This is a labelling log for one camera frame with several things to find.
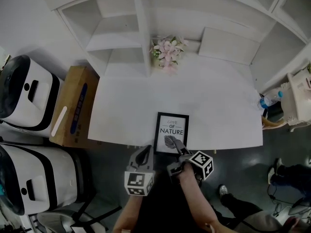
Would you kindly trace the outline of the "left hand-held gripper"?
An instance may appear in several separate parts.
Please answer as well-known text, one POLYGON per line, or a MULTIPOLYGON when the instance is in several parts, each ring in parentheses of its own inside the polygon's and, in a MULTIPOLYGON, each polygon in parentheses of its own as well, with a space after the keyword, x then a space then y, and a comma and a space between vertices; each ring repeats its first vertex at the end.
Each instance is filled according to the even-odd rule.
POLYGON ((155 182, 154 148, 146 145, 135 151, 124 172, 124 187, 129 195, 148 196, 155 182))

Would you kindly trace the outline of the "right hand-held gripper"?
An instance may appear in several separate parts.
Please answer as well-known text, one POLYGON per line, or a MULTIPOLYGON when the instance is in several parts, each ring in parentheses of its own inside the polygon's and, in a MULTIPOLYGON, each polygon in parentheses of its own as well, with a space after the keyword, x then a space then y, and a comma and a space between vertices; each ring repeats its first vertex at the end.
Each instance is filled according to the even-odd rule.
POLYGON ((175 141, 175 147, 180 156, 176 162, 167 166, 167 172, 172 183, 175 183, 174 178, 184 171, 185 163, 191 164, 198 183, 205 181, 213 172, 213 158, 209 155, 201 151, 191 153, 179 139, 175 141))

